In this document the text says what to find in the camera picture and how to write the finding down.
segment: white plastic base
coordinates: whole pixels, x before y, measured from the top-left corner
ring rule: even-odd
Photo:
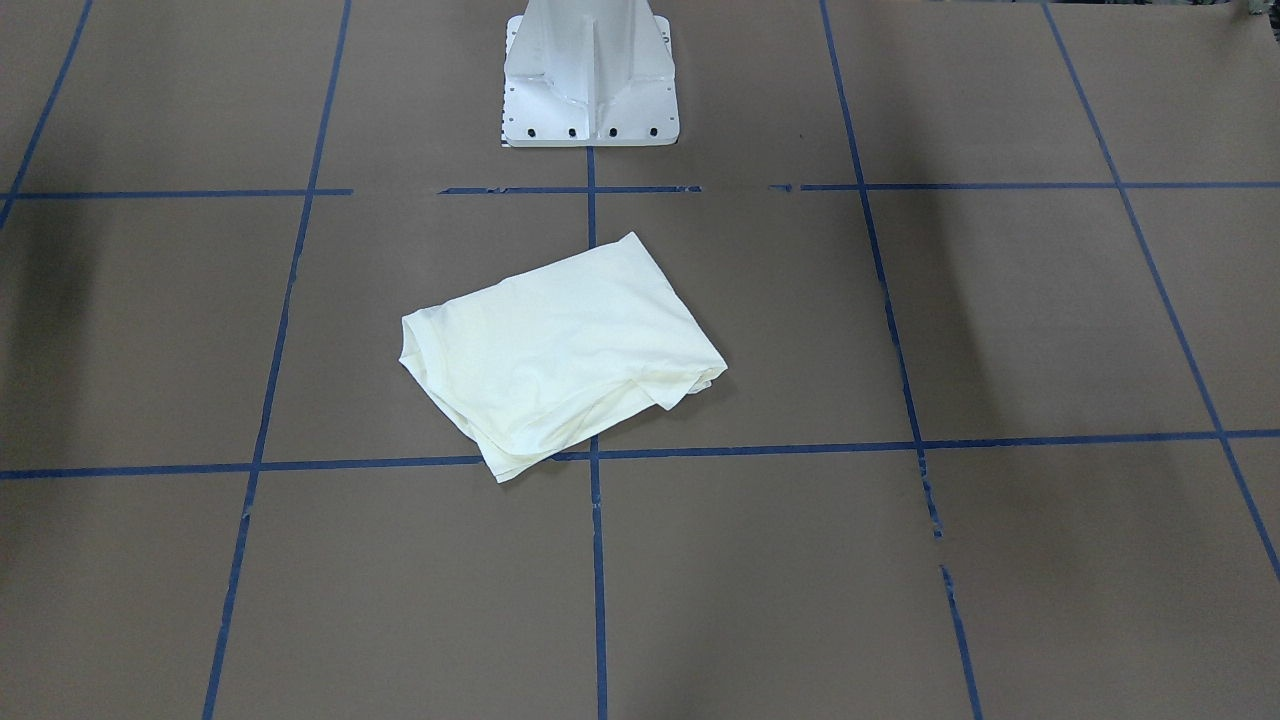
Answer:
[[[508,56],[524,17],[516,15],[507,23]],[[648,17],[657,23],[669,58],[671,23],[657,15]],[[644,18],[637,17],[636,22],[644,22]],[[650,32],[650,27],[639,27],[636,32]],[[595,51],[608,51],[607,47],[591,50],[593,56]],[[589,68],[589,82],[596,82],[595,72]],[[680,137],[673,74],[632,77],[623,87],[609,88],[613,96],[593,106],[557,92],[547,76],[513,76],[508,72],[503,90],[502,143],[504,147],[671,145]]]

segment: metal object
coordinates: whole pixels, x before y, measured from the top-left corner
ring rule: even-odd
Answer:
[[[530,0],[507,23],[503,145],[671,145],[671,24],[648,0]]]

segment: folded white fabric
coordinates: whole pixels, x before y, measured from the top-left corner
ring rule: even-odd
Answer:
[[[403,325],[401,364],[499,483],[727,369],[635,233]]]

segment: cloth fold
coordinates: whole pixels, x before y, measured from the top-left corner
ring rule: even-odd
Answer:
[[[401,364],[499,483],[727,369],[635,233],[402,324]]]

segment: grid square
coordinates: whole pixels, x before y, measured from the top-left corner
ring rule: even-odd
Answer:
[[[1231,450],[1275,543],[1280,539],[1280,438],[1233,439]]]
[[[307,182],[340,3],[99,3],[31,192]]]
[[[0,716],[198,717],[243,475],[0,483]]]
[[[507,19],[525,5],[357,4],[321,183],[406,193],[586,184],[582,151],[502,147]]]
[[[867,182],[1111,181],[1038,5],[837,3],[831,22]]]
[[[1267,19],[1234,3],[1146,10],[1053,8],[1120,176],[1280,181],[1280,53]]]
[[[680,142],[600,149],[603,184],[854,182],[815,1],[653,5],[671,20]]]
[[[317,199],[266,459],[476,455],[401,366],[401,318],[586,247],[582,196]]]
[[[910,441],[865,225],[845,193],[604,195],[599,237],[636,231],[728,372],[611,448]]]
[[[1216,442],[929,462],[991,717],[1280,714],[1280,584]]]
[[[872,204],[927,439],[1211,429],[1117,192]]]
[[[969,717],[915,457],[602,468],[609,715]]]
[[[0,233],[0,466],[250,460],[300,204],[18,204]]]
[[[58,79],[83,0],[13,0],[0,8],[0,188],[9,191]]]
[[[269,474],[221,720],[594,717],[585,462]]]
[[[1280,427],[1276,191],[1129,195],[1222,423]]]

